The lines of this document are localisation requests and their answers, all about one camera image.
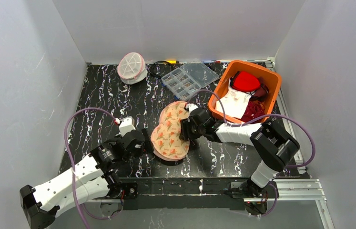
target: red cloth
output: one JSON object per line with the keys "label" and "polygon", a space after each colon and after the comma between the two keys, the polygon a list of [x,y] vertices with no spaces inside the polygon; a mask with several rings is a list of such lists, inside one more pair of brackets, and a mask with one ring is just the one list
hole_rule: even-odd
{"label": "red cloth", "polygon": [[240,92],[253,92],[258,89],[261,84],[258,79],[245,71],[238,71],[231,79],[230,86]]}
{"label": "red cloth", "polygon": [[262,103],[249,101],[241,121],[248,122],[254,118],[261,117],[265,114],[264,110],[264,105]]}
{"label": "red cloth", "polygon": [[252,94],[251,101],[258,100],[263,102],[269,93],[269,88],[264,84],[264,79],[262,77],[258,78],[261,86]]}

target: metal bracket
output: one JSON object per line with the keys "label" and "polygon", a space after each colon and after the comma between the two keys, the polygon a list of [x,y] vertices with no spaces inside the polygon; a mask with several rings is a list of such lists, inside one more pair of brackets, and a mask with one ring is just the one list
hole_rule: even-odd
{"label": "metal bracket", "polygon": [[[326,200],[318,179],[275,179],[279,198],[277,200]],[[244,198],[244,201],[255,201]]]}
{"label": "metal bracket", "polygon": [[124,190],[124,199],[136,199],[138,195],[137,183],[122,183]]}
{"label": "metal bracket", "polygon": [[326,206],[326,200],[316,200],[315,202],[317,204],[319,216],[321,217],[324,229],[335,229],[331,216],[329,215],[328,207]]}

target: white enclosure wall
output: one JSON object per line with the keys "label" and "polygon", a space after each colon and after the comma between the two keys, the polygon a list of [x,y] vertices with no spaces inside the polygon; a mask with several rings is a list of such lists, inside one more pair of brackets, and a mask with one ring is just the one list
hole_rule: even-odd
{"label": "white enclosure wall", "polygon": [[19,189],[57,175],[85,62],[51,0],[0,0],[0,229],[27,229]]}
{"label": "white enclosure wall", "polygon": [[356,229],[356,1],[306,1],[276,67],[290,115],[316,141],[309,173],[323,185],[334,225]]}
{"label": "white enclosure wall", "polygon": [[86,62],[274,56],[304,0],[53,0]]}

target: orange bin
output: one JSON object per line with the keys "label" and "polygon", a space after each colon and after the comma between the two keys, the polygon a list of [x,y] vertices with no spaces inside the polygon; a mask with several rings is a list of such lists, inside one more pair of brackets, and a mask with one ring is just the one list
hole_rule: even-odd
{"label": "orange bin", "polygon": [[[214,93],[216,93],[220,98],[224,97],[225,94],[227,94],[229,87],[229,79],[231,77],[234,77],[237,71],[245,71],[254,75],[256,78],[262,77],[264,79],[264,84],[267,86],[267,88],[269,88],[269,94],[263,102],[265,106],[264,112],[265,114],[270,114],[273,110],[273,106],[275,105],[276,97],[280,89],[280,84],[282,84],[282,78],[280,77],[280,75],[258,64],[244,61],[231,61],[231,63],[225,70],[223,76],[221,77],[220,81],[218,82],[216,89],[214,90]],[[213,117],[217,119],[223,119],[223,113],[215,109],[216,102],[217,98],[212,95],[209,100],[209,109],[212,112]],[[230,117],[228,115],[226,115],[225,118],[227,119],[227,121],[232,123],[242,123],[241,120]],[[262,119],[260,122],[263,122],[266,119],[268,119],[268,117]]]}

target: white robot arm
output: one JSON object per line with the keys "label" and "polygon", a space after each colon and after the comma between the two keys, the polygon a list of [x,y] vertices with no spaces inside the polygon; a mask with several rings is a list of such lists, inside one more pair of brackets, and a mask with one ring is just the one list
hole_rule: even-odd
{"label": "white robot arm", "polygon": [[86,157],[57,177],[35,187],[20,189],[20,201],[31,229],[43,229],[65,211],[75,207],[72,196],[72,173],[76,176],[78,202],[119,193],[122,183],[112,172],[114,163],[139,156],[147,142],[134,127],[132,117],[122,119],[120,136],[93,149]]}
{"label": "white robot arm", "polygon": [[215,121],[202,108],[187,104],[189,117],[181,121],[180,138],[184,141],[205,136],[214,142],[235,142],[254,146],[262,158],[251,179],[239,193],[257,197],[277,173],[283,171],[300,149],[299,143],[278,122],[241,125]]}

